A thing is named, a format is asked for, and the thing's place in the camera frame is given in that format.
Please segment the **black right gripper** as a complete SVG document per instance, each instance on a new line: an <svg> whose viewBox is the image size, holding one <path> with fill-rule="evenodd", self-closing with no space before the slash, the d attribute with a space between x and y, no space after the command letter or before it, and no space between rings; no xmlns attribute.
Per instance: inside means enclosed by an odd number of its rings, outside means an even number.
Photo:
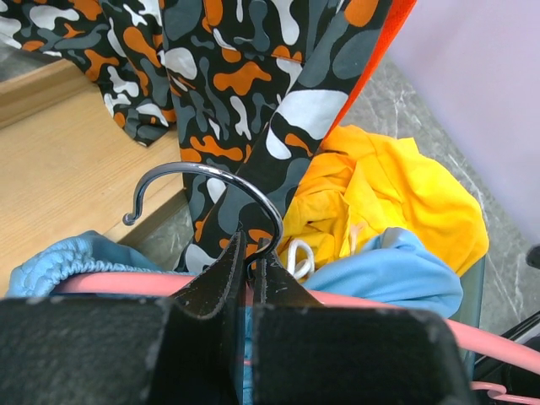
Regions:
<svg viewBox="0 0 540 405"><path fill-rule="evenodd" d="M515 324L501 337L538 352L539 312ZM472 353L472 380L503 386L506 396L539 396L539 375L478 353Z"/></svg>

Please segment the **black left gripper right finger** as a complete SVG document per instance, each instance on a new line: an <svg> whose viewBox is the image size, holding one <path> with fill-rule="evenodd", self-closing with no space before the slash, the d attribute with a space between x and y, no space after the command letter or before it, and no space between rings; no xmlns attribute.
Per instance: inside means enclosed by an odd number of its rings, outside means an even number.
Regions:
<svg viewBox="0 0 540 405"><path fill-rule="evenodd" d="M255 404L474 404L456 340L426 310L324 306L274 251L254 265Z"/></svg>

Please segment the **light blue shorts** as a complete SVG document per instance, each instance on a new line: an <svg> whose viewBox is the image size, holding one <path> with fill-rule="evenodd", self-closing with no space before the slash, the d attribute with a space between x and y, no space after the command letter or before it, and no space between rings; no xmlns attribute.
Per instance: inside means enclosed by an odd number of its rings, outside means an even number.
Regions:
<svg viewBox="0 0 540 405"><path fill-rule="evenodd" d="M186 287L176 287L178 278L175 273L161 270L159 275L152 276L84 275L68 281L62 291L96 295L118 290L121 294L171 297ZM386 230L370 240L358 254L327 264L298 283L326 306L404 305L433 311L444 320L457 312L463 295L453 271L427 252L414 234L399 228ZM243 399L239 404L254 403L251 355L251 349L246 348Z"/></svg>

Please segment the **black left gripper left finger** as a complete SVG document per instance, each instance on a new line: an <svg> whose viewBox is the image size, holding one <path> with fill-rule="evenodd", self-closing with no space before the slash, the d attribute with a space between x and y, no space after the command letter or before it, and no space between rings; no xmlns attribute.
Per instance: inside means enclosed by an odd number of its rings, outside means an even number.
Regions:
<svg viewBox="0 0 540 405"><path fill-rule="evenodd" d="M66 294L84 275L159 275L93 231L57 242L11 274L1 302L4 404L239 404L244 379L246 240L173 297Z"/></svg>

